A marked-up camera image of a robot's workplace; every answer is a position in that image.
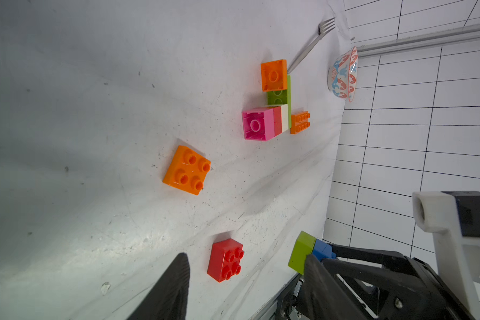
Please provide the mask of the long lime green lego brick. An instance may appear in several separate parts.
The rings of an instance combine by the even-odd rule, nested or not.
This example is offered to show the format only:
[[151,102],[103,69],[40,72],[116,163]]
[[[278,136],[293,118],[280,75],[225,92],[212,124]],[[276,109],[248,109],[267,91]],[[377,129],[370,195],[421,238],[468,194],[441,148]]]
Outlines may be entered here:
[[291,76],[287,76],[287,89],[267,92],[268,105],[289,105],[289,129],[291,128]]

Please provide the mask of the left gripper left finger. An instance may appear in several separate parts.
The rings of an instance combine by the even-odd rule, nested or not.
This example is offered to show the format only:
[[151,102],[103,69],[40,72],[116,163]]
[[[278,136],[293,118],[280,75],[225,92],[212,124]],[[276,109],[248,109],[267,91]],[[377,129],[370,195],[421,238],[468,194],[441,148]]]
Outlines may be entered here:
[[128,319],[185,319],[189,281],[188,256],[179,253]]

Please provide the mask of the cream white lego brick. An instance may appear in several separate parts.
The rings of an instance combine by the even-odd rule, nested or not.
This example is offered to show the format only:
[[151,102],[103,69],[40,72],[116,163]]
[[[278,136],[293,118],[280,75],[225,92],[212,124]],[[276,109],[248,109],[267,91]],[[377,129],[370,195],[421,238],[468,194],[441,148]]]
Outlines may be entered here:
[[289,105],[281,106],[281,131],[285,132],[289,129]]

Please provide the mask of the magenta lego brick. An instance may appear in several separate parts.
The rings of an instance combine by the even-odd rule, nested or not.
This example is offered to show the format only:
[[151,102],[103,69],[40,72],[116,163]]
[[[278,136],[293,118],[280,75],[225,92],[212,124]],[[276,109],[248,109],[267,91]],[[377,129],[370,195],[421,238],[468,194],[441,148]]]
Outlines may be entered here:
[[242,122],[246,140],[269,141],[275,137],[273,108],[258,107],[243,111]]

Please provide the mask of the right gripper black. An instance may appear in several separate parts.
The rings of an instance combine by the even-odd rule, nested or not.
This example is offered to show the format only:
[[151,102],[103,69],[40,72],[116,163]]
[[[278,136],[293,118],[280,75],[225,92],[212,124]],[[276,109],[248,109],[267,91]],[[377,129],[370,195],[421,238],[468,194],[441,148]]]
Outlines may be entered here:
[[335,259],[322,260],[322,278],[377,280],[367,306],[379,319],[473,319],[471,312],[425,262],[396,251],[330,244]]

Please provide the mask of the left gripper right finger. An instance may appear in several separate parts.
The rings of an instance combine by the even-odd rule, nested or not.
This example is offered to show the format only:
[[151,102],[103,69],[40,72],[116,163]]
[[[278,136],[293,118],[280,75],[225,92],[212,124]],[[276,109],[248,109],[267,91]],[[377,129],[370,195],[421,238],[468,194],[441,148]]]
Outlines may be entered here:
[[351,300],[314,255],[305,259],[299,312],[309,319],[366,319],[359,304]]

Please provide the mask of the blue lego brick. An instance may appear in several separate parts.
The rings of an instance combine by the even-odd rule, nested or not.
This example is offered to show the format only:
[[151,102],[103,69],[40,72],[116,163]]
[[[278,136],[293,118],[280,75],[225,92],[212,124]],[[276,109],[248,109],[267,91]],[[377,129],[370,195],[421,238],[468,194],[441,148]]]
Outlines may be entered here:
[[319,261],[337,258],[337,255],[333,252],[333,247],[320,239],[315,241],[312,255],[315,256]]

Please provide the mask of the small lime green lego brick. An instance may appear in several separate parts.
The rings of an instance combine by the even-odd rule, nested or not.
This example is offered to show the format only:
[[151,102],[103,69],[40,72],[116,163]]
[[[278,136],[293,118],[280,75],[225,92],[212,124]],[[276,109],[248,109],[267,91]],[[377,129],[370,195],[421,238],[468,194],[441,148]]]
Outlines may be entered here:
[[309,233],[302,231],[295,241],[288,266],[300,275],[304,275],[306,257],[312,254],[316,240]]

